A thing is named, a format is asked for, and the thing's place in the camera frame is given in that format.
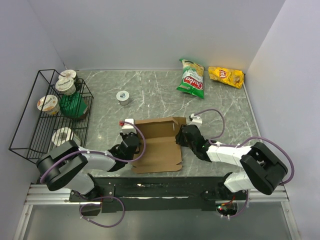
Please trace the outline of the brown cardboard box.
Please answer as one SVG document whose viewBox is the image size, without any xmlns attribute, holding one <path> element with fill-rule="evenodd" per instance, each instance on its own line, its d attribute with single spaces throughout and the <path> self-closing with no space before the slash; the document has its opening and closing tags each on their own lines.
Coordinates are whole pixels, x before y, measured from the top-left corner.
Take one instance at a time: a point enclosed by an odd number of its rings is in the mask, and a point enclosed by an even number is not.
<svg viewBox="0 0 320 240">
<path fill-rule="evenodd" d="M 181 146 L 176 144 L 176 135 L 187 124 L 185 117 L 165 117 L 135 120 L 143 133 L 146 150 L 143 156 L 131 163 L 136 174 L 177 172 L 182 169 Z"/>
</svg>

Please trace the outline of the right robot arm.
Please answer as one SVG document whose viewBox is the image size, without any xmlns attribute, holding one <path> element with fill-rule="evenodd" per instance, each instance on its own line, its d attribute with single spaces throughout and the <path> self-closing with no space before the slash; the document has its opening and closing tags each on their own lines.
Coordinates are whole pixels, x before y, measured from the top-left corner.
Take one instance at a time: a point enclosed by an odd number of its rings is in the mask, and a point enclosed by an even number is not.
<svg viewBox="0 0 320 240">
<path fill-rule="evenodd" d="M 223 177 L 218 193 L 226 200 L 239 191 L 251 189 L 271 195 L 288 173 L 286 165 L 263 142 L 248 146 L 231 146 L 217 141 L 210 143 L 194 124 L 182 126 L 175 142 L 190 148 L 202 161 L 242 168 L 240 172 L 227 173 Z"/>
</svg>

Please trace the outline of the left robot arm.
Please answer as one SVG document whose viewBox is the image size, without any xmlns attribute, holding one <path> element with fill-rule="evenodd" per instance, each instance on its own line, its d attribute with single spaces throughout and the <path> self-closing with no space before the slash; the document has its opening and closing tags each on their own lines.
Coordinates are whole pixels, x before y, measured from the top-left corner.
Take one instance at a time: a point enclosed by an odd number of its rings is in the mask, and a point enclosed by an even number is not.
<svg viewBox="0 0 320 240">
<path fill-rule="evenodd" d="M 122 134 L 121 137 L 120 144 L 105 152 L 83 148 L 74 140 L 66 141 L 37 160 L 40 182 L 50 191 L 68 188 L 79 192 L 87 201 L 94 201 L 99 195 L 99 188 L 93 177 L 84 171 L 116 172 L 140 152 L 141 142 L 136 133 Z"/>
</svg>

